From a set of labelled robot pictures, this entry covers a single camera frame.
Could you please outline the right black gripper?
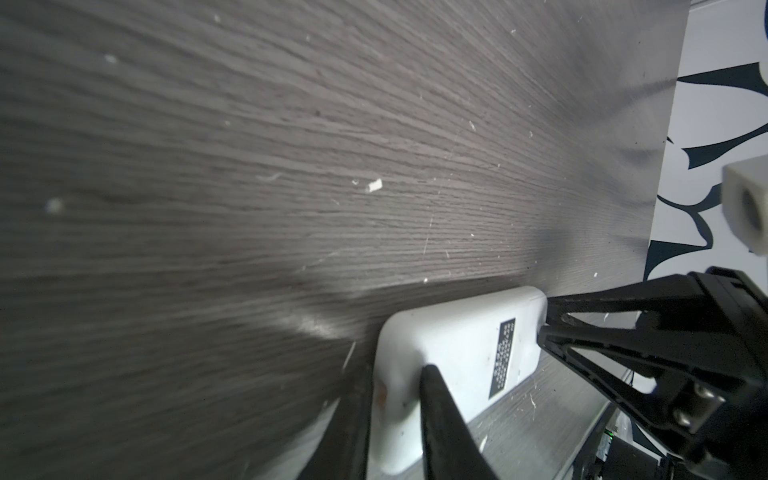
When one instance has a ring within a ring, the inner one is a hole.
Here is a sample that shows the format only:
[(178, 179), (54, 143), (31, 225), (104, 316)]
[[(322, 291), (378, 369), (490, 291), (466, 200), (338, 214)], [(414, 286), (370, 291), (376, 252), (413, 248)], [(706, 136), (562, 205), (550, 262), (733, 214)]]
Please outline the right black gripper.
[[(575, 313), (639, 312), (639, 330)], [(694, 474), (767, 476), (767, 297), (712, 267), (548, 299), (538, 344), (589, 382)]]

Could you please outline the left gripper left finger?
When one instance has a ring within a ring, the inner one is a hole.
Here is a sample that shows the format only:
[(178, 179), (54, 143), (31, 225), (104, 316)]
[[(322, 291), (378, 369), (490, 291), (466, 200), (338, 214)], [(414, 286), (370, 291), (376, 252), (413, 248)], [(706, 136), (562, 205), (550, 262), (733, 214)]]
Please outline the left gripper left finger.
[(374, 380), (365, 366), (341, 396), (298, 479), (366, 479)]

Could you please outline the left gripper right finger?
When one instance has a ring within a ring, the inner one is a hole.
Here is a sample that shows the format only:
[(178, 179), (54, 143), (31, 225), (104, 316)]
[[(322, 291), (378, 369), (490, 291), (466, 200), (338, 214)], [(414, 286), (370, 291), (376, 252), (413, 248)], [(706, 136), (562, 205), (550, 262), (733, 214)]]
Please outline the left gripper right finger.
[(497, 479), (474, 442), (437, 366), (422, 368), (419, 399), (424, 478)]

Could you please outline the white red remote control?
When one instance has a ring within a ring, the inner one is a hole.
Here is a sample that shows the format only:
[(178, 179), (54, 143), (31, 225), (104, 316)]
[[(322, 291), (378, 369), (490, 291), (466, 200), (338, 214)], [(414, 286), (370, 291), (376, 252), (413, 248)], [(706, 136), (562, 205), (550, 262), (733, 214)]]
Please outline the white red remote control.
[(465, 422), (530, 377), (547, 298), (525, 286), (398, 312), (383, 325), (374, 363), (370, 458), (399, 475), (422, 457), (418, 383), (435, 365)]

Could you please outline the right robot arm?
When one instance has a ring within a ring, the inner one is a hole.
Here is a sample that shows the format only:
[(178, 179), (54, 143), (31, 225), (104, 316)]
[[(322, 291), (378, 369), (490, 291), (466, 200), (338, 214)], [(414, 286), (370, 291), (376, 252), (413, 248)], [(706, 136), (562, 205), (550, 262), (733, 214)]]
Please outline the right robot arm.
[(745, 273), (553, 297), (538, 343), (659, 445), (599, 432), (576, 478), (766, 477), (767, 298)]

